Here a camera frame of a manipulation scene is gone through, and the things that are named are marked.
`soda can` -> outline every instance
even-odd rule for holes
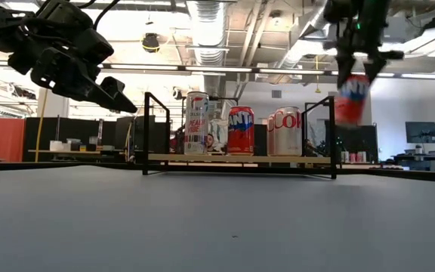
[[[342,151],[341,152],[341,161],[343,163],[349,163],[350,162],[348,151]]]
[[[355,163],[356,162],[356,153],[351,153],[350,154],[350,163]]]
[[[361,156],[360,158],[362,159],[360,162],[367,162],[367,152],[366,151],[360,151]]]
[[[362,162],[362,152],[361,151],[356,153],[356,162]]]
[[[274,156],[301,155],[301,113],[297,107],[282,107],[275,112]]]
[[[232,107],[227,127],[227,153],[253,155],[255,152],[255,114],[250,107]]]
[[[338,90],[335,97],[335,122],[337,125],[356,127],[362,121],[363,108],[369,96],[370,81],[367,76],[352,75]]]
[[[275,151],[275,113],[271,113],[268,116],[266,144],[267,155],[272,156]]]
[[[187,93],[184,154],[207,154],[208,106],[208,94],[201,91]]]

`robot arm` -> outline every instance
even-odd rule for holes
[[[339,88],[351,74],[355,64],[355,52],[368,55],[370,63],[364,63],[364,67],[370,82],[385,67],[387,60],[403,59],[403,52],[378,50],[383,29],[387,27],[385,18],[389,6],[390,0],[327,0],[324,18],[337,25],[343,20],[347,21],[342,36],[337,28],[337,41],[326,45],[328,48],[337,48]]]
[[[47,0],[36,13],[0,6],[0,51],[12,53],[9,66],[24,75],[31,70],[31,80],[55,94],[137,111],[122,93],[122,82],[113,77],[95,82],[112,46],[87,14],[65,0]]]

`red fanta can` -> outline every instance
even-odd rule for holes
[[[232,107],[227,127],[227,153],[253,155],[255,152],[255,114],[251,107]]]
[[[363,108],[369,96],[370,81],[367,76],[352,75],[338,90],[335,97],[335,122],[354,127],[362,120]]]

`coke logo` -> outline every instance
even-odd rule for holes
[[[284,114],[283,111],[279,111],[275,113],[274,119],[274,128],[300,128],[301,127],[301,118],[300,113],[297,113],[296,116],[291,113]]]
[[[228,129],[247,131],[253,126],[253,115],[247,112],[238,112],[229,116]]]
[[[270,116],[270,118],[268,118],[267,131],[272,132],[274,129],[275,129],[275,117]]]

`gray table surface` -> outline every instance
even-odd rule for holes
[[[0,172],[3,271],[435,271],[435,183]]]

